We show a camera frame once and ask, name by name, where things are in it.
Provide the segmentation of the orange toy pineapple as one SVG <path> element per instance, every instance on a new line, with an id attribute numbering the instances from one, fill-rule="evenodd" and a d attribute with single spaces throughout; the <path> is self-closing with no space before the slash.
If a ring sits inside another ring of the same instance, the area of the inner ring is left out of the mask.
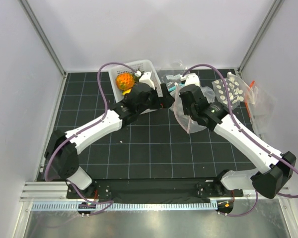
<path id="1" fill-rule="evenodd" d="M 116 77 L 116 85 L 119 90 L 124 92 L 128 89 L 132 89 L 138 83 L 138 79 L 135 77 L 134 73 L 135 72 L 125 72 L 125 73 L 119 74 Z"/>

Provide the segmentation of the pink-zipper clear zip bag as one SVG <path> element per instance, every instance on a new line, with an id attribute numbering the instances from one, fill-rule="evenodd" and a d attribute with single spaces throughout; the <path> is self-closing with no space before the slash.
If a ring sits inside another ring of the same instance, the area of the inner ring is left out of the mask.
<path id="1" fill-rule="evenodd" d="M 174 116 L 179 123 L 179 125 L 185 130 L 187 134 L 196 133 L 206 129 L 205 126 L 198 125 L 196 121 L 193 121 L 189 116 L 184 114 L 183 105 L 181 98 L 179 96 L 179 90 L 183 87 L 183 84 L 175 84 L 170 89 L 171 96 L 175 99 L 173 105 L 170 109 L 173 111 Z M 208 103 L 212 103 L 215 101 L 215 93 L 214 91 L 208 87 L 200 87 L 203 95 L 206 97 Z"/>

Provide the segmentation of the white perforated plastic basket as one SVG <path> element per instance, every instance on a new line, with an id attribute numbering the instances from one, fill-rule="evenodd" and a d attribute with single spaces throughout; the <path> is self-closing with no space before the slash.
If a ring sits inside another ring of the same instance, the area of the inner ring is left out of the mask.
<path id="1" fill-rule="evenodd" d="M 165 108 L 160 79 L 150 60 L 139 60 L 109 69 L 116 103 L 111 107 L 121 118 Z"/>

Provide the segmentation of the yellow toy banana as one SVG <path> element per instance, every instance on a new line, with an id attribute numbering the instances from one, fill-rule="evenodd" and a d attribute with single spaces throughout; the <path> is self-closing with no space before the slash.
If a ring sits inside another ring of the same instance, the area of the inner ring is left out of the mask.
<path id="1" fill-rule="evenodd" d="M 124 92 L 122 93 L 122 95 L 125 96 L 125 95 L 129 94 L 130 92 L 131 92 L 131 89 L 128 89 L 128 90 L 124 91 Z"/>

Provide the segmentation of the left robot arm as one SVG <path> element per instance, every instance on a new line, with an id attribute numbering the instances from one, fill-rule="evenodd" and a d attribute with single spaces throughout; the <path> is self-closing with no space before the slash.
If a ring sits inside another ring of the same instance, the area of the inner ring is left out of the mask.
<path id="1" fill-rule="evenodd" d="M 133 123 L 144 111 L 170 108 L 175 99 L 165 84 L 160 87 L 162 96 L 156 89 L 139 83 L 98 118 L 67 132 L 55 130 L 44 154 L 48 162 L 44 179 L 49 181 L 49 169 L 53 168 L 61 179 L 74 184 L 83 198 L 91 198 L 95 186 L 91 176 L 79 165 L 78 155 L 100 138 Z"/>

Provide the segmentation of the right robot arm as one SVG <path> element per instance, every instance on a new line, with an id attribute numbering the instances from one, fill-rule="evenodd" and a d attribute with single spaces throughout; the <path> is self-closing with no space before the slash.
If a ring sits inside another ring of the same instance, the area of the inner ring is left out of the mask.
<path id="1" fill-rule="evenodd" d="M 255 166 L 252 170 L 224 170 L 214 183 L 218 196 L 226 196 L 235 189 L 255 189 L 266 198 L 274 198 L 292 177 L 293 171 L 287 166 L 296 163 L 296 156 L 288 151 L 271 147 L 248 128 L 219 102 L 208 103 L 201 88 L 194 84 L 179 91 L 184 114 L 223 137 L 235 146 Z"/>

